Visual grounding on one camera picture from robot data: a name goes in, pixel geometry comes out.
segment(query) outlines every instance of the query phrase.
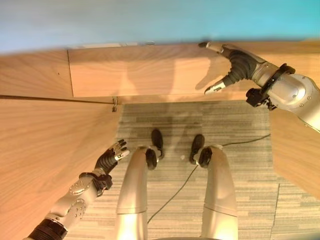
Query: silver casing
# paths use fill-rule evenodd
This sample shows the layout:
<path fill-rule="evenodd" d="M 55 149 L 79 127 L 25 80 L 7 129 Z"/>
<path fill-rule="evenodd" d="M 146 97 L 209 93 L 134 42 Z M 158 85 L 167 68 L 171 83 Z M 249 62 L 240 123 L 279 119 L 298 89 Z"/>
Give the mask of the silver casing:
<path fill-rule="evenodd" d="M 116 208 L 117 240 L 147 240 L 147 148 L 132 155 L 122 183 Z M 220 146 L 212 146 L 202 214 L 201 237 L 168 239 L 238 239 L 238 215 L 235 187 L 226 155 Z"/>
<path fill-rule="evenodd" d="M 100 176 L 104 171 L 96 168 L 94 174 Z M 81 177 L 70 188 L 66 195 L 61 197 L 45 216 L 64 226 L 69 231 L 83 218 L 88 206 L 97 198 L 98 191 L 90 176 Z"/>
<path fill-rule="evenodd" d="M 115 239 L 147 240 L 147 173 L 146 151 L 151 148 L 160 156 L 156 147 L 140 147 L 128 164 L 116 207 Z"/>
<path fill-rule="evenodd" d="M 262 87 L 277 69 L 273 64 L 264 63 L 254 72 L 252 80 Z M 267 94 L 277 108 L 296 114 L 320 133 L 320 90 L 311 78 L 284 73 Z"/>

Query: wooden wall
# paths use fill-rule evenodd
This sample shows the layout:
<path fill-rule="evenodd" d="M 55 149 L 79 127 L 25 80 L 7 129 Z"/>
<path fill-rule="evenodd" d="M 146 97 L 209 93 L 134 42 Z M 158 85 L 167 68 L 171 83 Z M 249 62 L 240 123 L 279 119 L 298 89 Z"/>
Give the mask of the wooden wall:
<path fill-rule="evenodd" d="M 21 240 L 113 142 L 102 103 L 0 99 L 0 239 Z"/>

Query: floor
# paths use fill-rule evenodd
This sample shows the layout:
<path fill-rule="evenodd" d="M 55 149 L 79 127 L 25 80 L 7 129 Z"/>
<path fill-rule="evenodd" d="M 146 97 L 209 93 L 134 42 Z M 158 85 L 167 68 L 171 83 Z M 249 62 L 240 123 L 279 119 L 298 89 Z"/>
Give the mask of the floor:
<path fill-rule="evenodd" d="M 166 152 L 148 174 L 149 217 L 194 168 L 188 156 L 196 134 L 202 133 L 207 145 L 253 140 L 269 133 L 269 114 L 244 101 L 128 104 L 117 137 L 134 150 L 151 143 L 153 128 L 162 131 Z M 306 234 L 320 233 L 320 201 L 274 173 L 269 137 L 229 145 L 224 151 L 236 188 L 239 240 L 306 239 Z M 65 239 L 114 239 L 117 198 L 129 159 L 113 170 L 112 188 L 96 200 Z M 149 223 L 148 238 L 198 237 L 206 182 L 207 171 L 198 167 L 184 189 Z M 308 239 L 320 239 L 312 236 Z"/>

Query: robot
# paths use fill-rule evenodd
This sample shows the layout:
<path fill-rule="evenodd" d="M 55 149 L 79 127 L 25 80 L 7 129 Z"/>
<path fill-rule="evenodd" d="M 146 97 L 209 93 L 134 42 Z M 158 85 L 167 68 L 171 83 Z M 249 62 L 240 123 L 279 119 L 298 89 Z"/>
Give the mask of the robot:
<path fill-rule="evenodd" d="M 200 43 L 199 47 L 213 50 L 231 62 L 229 73 L 208 87 L 205 95 L 243 79 L 252 80 L 260 88 L 251 88 L 246 93 L 247 103 L 253 107 L 267 105 L 270 111 L 275 108 L 290 111 L 320 133 L 320 90 L 311 78 L 295 74 L 295 69 L 286 63 L 277 67 L 231 44 L 220 46 L 209 41 Z"/>
<path fill-rule="evenodd" d="M 133 153 L 116 207 L 115 239 L 147 240 L 147 173 L 164 157 L 163 137 L 158 129 L 151 133 L 151 146 L 141 146 Z M 234 182 L 222 146 L 204 147 L 205 138 L 195 136 L 189 161 L 207 169 L 201 238 L 161 238 L 236 240 L 238 215 Z M 111 170 L 129 154 L 126 142 L 120 140 L 102 154 L 92 172 L 83 172 L 79 180 L 60 198 L 45 219 L 24 240 L 62 240 L 85 215 L 88 206 L 112 186 Z"/>
<path fill-rule="evenodd" d="M 267 105 L 296 114 L 306 125 L 320 132 L 320 90 L 312 79 L 295 74 L 283 64 L 280 67 L 230 44 L 220 48 L 214 42 L 200 47 L 216 51 L 231 62 L 230 72 L 205 90 L 215 93 L 242 79 L 254 81 L 260 88 L 250 89 L 247 102 L 253 107 Z M 146 240 L 147 172 L 164 157 L 163 138 L 159 130 L 151 134 L 151 146 L 139 147 L 131 157 L 122 183 L 116 208 L 117 240 Z M 162 240 L 237 240 L 238 215 L 235 188 L 228 160 L 220 145 L 204 147 L 205 139 L 197 135 L 191 146 L 190 162 L 207 169 L 208 179 L 202 214 L 201 237 L 174 237 Z M 107 149 L 92 172 L 83 172 L 68 193 L 60 198 L 45 219 L 24 240 L 62 240 L 84 216 L 87 207 L 112 186 L 111 170 L 130 151 L 120 140 Z"/>

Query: metal hinge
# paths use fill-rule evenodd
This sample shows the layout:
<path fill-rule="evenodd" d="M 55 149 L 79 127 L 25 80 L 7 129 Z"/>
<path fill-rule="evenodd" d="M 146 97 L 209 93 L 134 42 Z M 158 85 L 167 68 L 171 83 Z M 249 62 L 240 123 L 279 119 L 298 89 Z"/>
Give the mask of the metal hinge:
<path fill-rule="evenodd" d="M 115 113 L 117 111 L 117 106 L 118 106 L 118 97 L 117 96 L 112 97 L 112 103 L 113 103 L 112 112 Z"/>

